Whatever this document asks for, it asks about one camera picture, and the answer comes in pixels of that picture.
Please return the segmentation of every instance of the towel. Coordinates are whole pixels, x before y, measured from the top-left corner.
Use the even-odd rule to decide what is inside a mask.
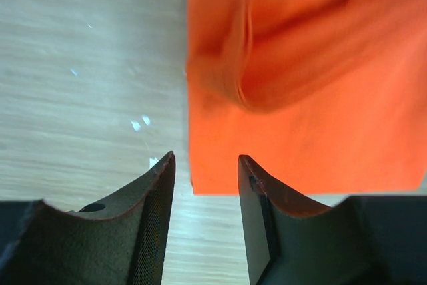
[[[303,194],[416,189],[427,168],[427,0],[188,0],[195,194],[251,155]]]

